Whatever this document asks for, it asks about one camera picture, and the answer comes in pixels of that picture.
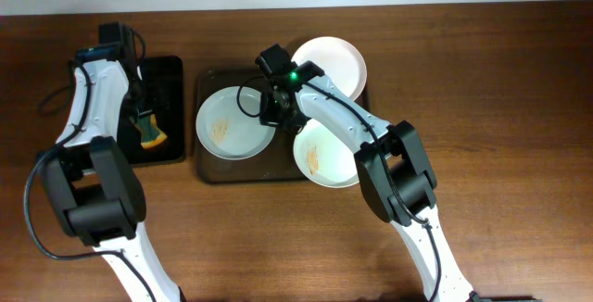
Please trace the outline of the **light blue plate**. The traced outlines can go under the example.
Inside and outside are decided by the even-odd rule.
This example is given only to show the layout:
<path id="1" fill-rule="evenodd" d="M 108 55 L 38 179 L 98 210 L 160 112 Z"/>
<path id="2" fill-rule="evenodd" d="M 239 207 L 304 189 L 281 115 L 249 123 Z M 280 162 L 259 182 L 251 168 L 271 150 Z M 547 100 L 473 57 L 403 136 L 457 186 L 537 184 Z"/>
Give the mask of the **light blue plate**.
<path id="1" fill-rule="evenodd" d="M 271 142 L 275 129 L 259 123 L 249 114 L 259 112 L 260 91 L 238 86 L 210 95 L 196 115 L 196 135 L 210 154 L 227 160 L 253 157 Z"/>

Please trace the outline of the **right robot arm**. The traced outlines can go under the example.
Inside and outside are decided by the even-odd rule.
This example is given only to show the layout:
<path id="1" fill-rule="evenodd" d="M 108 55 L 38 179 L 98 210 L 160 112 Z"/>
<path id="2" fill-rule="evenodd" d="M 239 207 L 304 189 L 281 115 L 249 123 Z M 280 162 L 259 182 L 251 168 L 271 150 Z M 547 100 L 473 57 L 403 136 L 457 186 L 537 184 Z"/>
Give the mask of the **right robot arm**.
<path id="1" fill-rule="evenodd" d="M 437 180 L 419 134 L 406 122 L 393 125 L 356 104 L 308 61 L 256 64 L 283 113 L 318 121 L 353 154 L 363 198 L 400 237 L 429 301 L 477 301 L 461 273 L 439 221 Z"/>

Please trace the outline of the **yellow green sponge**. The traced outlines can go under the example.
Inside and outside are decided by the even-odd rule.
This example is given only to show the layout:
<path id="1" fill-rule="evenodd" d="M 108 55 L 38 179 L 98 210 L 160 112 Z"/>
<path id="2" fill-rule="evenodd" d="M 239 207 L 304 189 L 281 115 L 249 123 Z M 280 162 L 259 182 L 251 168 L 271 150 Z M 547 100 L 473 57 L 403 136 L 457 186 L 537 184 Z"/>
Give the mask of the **yellow green sponge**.
<path id="1" fill-rule="evenodd" d="M 144 150 L 152 150 L 164 145 L 168 135 L 159 127 L 154 113 L 130 118 L 132 125 L 140 132 L 140 146 Z"/>

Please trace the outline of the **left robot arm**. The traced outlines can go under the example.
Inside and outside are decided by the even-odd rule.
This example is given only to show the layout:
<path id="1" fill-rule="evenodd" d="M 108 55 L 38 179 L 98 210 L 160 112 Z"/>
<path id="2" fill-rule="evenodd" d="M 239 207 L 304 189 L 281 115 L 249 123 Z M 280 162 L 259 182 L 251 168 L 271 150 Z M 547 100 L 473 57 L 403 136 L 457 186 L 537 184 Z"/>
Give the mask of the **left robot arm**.
<path id="1" fill-rule="evenodd" d="M 149 241 L 145 192 L 133 171 L 184 158 L 182 61 L 147 57 L 136 30 L 111 22 L 99 26 L 96 46 L 76 52 L 69 75 L 67 124 L 38 155 L 25 184 L 33 242 L 54 260 L 103 258 L 132 301 L 183 301 Z M 42 244 L 30 218 L 36 178 L 64 234 L 87 252 L 60 256 Z"/>

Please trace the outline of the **white plate bottom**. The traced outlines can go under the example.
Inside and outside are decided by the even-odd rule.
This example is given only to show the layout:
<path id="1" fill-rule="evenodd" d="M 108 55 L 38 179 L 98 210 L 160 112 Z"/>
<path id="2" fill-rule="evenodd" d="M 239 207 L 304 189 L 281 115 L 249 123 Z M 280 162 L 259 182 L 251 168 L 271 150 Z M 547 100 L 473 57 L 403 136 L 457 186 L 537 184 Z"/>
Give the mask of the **white plate bottom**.
<path id="1" fill-rule="evenodd" d="M 293 155 L 300 171 L 321 186 L 345 188 L 360 182 L 352 151 L 317 120 L 309 120 L 295 137 Z"/>

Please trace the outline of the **white plate top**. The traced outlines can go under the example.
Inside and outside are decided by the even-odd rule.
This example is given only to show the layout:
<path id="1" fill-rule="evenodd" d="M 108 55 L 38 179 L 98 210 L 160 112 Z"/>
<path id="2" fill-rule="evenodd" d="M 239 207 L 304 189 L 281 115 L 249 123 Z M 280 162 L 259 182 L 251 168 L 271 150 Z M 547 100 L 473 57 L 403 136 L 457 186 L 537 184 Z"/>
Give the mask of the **white plate top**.
<path id="1" fill-rule="evenodd" d="M 292 60 L 297 64 L 312 61 L 352 100 L 362 94 L 366 85 L 365 60 L 359 50 L 346 40 L 330 36 L 311 39 L 296 50 Z"/>

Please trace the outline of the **white plate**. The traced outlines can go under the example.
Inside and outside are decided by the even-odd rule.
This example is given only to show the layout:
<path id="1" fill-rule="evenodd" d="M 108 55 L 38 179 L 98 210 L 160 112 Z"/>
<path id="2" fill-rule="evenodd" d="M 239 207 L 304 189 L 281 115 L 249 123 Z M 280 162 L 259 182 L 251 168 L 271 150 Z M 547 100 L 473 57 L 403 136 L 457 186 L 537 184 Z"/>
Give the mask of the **white plate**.
<path id="1" fill-rule="evenodd" d="M 352 151 L 317 120 L 309 120 L 295 137 L 293 155 L 300 171 L 321 186 L 345 188 L 360 182 Z"/>
<path id="2" fill-rule="evenodd" d="M 366 85 L 365 60 L 359 50 L 346 40 L 330 36 L 311 39 L 296 50 L 292 60 L 297 64 L 312 61 L 352 100 L 362 94 Z"/>

